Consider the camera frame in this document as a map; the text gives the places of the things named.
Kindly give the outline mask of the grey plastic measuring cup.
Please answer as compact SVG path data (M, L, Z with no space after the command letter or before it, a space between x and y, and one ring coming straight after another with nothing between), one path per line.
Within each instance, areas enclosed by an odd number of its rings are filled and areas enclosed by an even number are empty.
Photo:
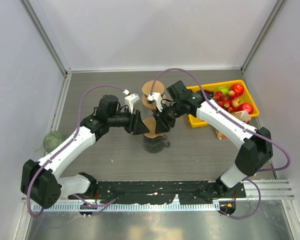
M170 142L166 135L158 136L155 138L143 137L143 148L152 154L161 152L164 148L168 148Z

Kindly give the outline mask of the wooden dripper ring holder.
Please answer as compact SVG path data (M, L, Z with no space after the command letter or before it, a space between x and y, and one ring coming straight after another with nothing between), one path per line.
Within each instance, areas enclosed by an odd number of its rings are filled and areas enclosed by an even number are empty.
M145 95L143 95L142 96L142 103L143 103L143 105L146 107L146 108L148 108L148 109L150 109L150 110L152 110L152 111L155 111L155 110L157 110L158 108L158 106L159 106L159 111L161 112L162 110L163 110L163 103L164 102L162 102L162 103L160 103L159 105L158 105L158 103L156 102L156 100L163 100L163 99L165 99L166 98L166 95L165 94L162 94L160 97L159 97L159 93L156 93L156 92L154 92L152 95L150 95L150 98L151 98L151 100L154 100L154 102L153 103L149 103L148 102L148 97L146 97Z

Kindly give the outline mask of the brown paper coffee filter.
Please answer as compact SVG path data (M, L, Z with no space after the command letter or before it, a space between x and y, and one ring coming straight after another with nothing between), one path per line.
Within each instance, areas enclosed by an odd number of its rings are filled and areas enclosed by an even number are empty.
M153 87L153 83L154 80L148 81L146 82L143 87L142 87L142 93L144 94L145 97L147 97L150 93L151 93L151 89L153 93L160 93L160 95L163 97L165 94L165 86L163 85L162 82L160 82L159 80L157 80L154 83L154 87Z

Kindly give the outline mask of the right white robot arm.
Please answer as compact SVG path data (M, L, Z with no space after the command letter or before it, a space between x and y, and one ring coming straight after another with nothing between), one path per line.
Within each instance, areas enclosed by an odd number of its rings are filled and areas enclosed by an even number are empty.
M216 180L218 195L228 197L238 183L252 177L272 158L271 133L267 128L256 129L240 121L204 92L194 92L180 80L168 87L167 91L172 98L169 105L163 102L158 92L150 93L146 98L148 103L156 105L153 114L156 134L169 132L177 118L192 115L220 131L239 150L233 165Z

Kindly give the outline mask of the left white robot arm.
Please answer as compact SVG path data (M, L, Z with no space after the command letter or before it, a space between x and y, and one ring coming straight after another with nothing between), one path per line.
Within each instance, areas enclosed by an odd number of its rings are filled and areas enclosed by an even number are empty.
M124 98L124 110L114 95L104 95L93 114L85 117L74 133L55 150L38 161L28 160L22 169L21 192L26 202L34 201L43 209L52 207L59 198L79 194L92 199L97 193L96 180L81 172L62 177L67 166L84 150L94 145L110 128L124 128L132 135L149 133L141 119L141 112L134 108L139 101L135 93Z

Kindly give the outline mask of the orange filter holder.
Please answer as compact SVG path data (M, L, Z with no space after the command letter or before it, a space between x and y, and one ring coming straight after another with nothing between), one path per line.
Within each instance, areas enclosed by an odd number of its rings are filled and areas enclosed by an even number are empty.
M238 120L240 120L243 123L249 124L251 121L251 116L249 115L249 113L245 110L241 110L241 111L234 111L231 113L235 118L237 118ZM216 133L216 137L219 140L224 140L227 138L226 135L224 135L222 132L220 132L219 130L215 129L215 133Z

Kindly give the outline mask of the red grape bunch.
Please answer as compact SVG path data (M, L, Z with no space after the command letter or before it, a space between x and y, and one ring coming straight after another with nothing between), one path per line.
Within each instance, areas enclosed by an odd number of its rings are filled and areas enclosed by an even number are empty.
M204 89L204 92L206 95L209 95L210 97L213 97L215 95L215 92L212 90Z

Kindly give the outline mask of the lychee fruit cluster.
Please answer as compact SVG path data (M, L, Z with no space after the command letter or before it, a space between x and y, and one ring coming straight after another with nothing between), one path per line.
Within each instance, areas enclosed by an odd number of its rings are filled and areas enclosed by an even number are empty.
M229 90L227 95L223 95L221 91L218 91L213 96L213 99L216 101L219 107L229 113L236 112L241 102L241 99L233 90Z

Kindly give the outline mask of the green apple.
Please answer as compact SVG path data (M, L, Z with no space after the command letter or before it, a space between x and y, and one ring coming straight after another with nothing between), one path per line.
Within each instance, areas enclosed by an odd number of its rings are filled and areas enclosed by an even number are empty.
M215 90L215 92L217 93L217 92L222 92L222 94L223 95L227 95L228 94L228 92L229 92L229 88L227 87L227 86L219 86L216 90Z

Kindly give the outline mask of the red apple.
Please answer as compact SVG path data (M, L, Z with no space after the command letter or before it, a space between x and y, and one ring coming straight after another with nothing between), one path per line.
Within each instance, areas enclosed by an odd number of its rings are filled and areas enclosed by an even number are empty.
M242 103L238 108L237 111L246 111L249 115L253 114L254 108L249 103Z
M241 96L245 92L244 86L239 83L233 84L231 90L234 91L237 96Z

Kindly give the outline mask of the green melon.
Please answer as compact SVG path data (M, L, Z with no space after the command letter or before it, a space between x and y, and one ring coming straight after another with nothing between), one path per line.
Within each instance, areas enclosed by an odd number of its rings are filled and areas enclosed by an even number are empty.
M67 139L67 135L55 130L49 132L43 139L43 148L49 154Z

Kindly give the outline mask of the yellow plastic bin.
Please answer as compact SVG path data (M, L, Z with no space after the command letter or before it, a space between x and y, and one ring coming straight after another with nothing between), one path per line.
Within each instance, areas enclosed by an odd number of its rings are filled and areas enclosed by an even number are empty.
M260 111L243 80L236 79L236 80L216 82L216 83L207 83L207 84L203 84L202 87L203 89L216 91L218 87L230 88L234 84L241 84L244 89L243 94L239 97L240 104L250 104L253 108L253 112L252 114L250 114L250 117L251 118L258 117L260 115ZM199 118L194 117L191 114L188 115L188 122L192 128L202 128L210 125L206 121L200 120Z

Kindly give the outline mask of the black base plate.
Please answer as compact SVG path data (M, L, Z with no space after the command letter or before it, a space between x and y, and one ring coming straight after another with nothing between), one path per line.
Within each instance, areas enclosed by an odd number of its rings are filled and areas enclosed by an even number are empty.
M213 200L243 199L246 191L242 183L230 190L222 190L219 184L207 180L191 181L99 181L85 193L85 200L100 200L106 204L116 199L116 204L163 205L171 204L178 197L181 205L211 204Z

